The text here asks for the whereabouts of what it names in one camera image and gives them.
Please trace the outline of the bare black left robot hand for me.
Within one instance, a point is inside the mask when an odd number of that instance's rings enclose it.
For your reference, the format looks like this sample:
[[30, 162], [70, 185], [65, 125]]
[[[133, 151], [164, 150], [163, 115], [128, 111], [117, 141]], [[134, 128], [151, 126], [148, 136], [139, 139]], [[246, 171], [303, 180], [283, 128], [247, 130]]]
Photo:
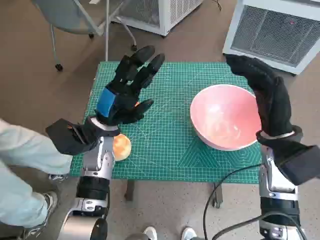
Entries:
[[116, 126], [135, 123], [154, 103], [153, 99], [139, 102], [142, 89], [147, 88], [160, 70], [165, 55], [156, 55], [147, 66], [144, 64], [155, 53], [153, 45], [125, 55], [115, 70], [115, 76], [102, 91], [96, 106], [96, 117], [102, 124]]

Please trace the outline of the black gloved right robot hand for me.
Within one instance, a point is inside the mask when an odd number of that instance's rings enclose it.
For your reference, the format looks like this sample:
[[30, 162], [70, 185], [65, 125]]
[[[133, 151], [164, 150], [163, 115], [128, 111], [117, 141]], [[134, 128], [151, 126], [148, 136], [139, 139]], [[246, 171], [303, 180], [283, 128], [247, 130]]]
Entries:
[[291, 134], [292, 109], [283, 78], [257, 58], [233, 54], [224, 56], [231, 72], [246, 78], [254, 92], [261, 130], [272, 138]]

